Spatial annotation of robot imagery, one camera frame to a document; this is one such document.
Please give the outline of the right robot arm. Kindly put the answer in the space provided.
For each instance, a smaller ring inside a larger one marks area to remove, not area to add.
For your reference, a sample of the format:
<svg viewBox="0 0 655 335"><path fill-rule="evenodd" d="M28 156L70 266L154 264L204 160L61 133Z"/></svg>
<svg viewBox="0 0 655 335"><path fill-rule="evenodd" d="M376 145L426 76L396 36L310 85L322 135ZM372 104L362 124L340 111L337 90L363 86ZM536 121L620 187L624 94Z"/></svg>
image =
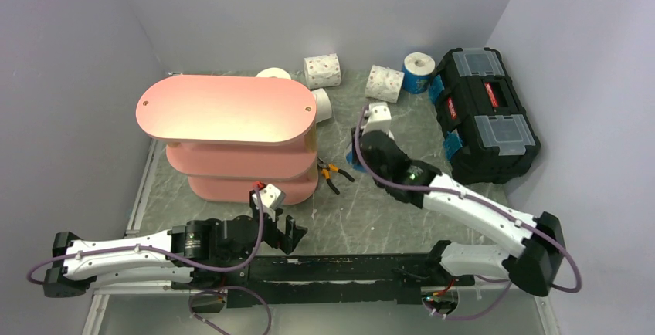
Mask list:
<svg viewBox="0 0 655 335"><path fill-rule="evenodd" d="M555 283L563 261L572 261L560 220L549 212L539 216L499 204L455 181L439 168L414 160L382 130L367 133L355 127L352 153L375 184L392 198L419 209L436 211L489 238L492 245L462 245L441 240L426 263L430 282L443 285L454 276L478 275L506 279L533 296L552 289L575 293Z"/></svg>

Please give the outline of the pink three-tier shelf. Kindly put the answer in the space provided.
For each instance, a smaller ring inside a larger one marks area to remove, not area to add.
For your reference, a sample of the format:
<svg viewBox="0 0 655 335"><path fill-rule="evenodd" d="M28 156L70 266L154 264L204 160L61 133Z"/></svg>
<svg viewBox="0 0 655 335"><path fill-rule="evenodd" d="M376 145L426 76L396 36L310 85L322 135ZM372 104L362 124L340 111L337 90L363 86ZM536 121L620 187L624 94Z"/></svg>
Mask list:
<svg viewBox="0 0 655 335"><path fill-rule="evenodd" d="M206 201L245 202L257 182L287 205L317 188L317 105L281 78L181 74L148 88L135 117L165 144L168 163Z"/></svg>

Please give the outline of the blue roll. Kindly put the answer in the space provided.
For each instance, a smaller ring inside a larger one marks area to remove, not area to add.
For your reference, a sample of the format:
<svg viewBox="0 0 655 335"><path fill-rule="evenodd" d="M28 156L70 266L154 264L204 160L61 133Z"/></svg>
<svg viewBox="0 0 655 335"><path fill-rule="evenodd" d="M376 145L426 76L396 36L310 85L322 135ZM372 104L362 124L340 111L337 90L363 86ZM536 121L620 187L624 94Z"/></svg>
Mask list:
<svg viewBox="0 0 655 335"><path fill-rule="evenodd" d="M353 150L353 144L349 144L346 147L345 151L345 159L348 162L348 164L352 167L354 171L360 172L362 174L366 173L366 170L362 167L360 163L358 163L355 159L356 153Z"/></svg>
<svg viewBox="0 0 655 335"><path fill-rule="evenodd" d="M402 64L404 73L402 89L411 94L423 93L430 85L436 62L432 56L422 52L408 54Z"/></svg>

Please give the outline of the blue roll front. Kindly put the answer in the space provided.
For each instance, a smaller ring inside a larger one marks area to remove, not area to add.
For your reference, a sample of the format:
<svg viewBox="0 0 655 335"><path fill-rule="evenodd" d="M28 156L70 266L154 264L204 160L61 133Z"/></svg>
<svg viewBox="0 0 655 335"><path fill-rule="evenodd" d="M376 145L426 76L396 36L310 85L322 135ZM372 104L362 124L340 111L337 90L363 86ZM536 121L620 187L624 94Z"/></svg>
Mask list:
<svg viewBox="0 0 655 335"><path fill-rule="evenodd" d="M362 174L366 173L366 170L362 167L360 163L358 163L355 159L356 153L353 150L353 144L349 144L346 147L345 151L345 159L348 162L348 164L352 167L354 171L360 172Z"/></svg>

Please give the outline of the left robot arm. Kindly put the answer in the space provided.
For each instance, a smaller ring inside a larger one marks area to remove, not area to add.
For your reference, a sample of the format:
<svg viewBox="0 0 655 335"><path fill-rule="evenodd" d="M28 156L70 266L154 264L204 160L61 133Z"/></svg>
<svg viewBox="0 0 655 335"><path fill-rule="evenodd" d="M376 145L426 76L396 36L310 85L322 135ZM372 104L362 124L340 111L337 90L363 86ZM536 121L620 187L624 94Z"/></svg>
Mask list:
<svg viewBox="0 0 655 335"><path fill-rule="evenodd" d="M72 232L59 232L39 285L49 298L81 296L92 286L143 281L210 289L226 276L244 273L262 244L286 255L295 250L307 228L288 215L285 229L278 229L281 213L254 208L251 216L194 220L151 235L111 241L82 240Z"/></svg>

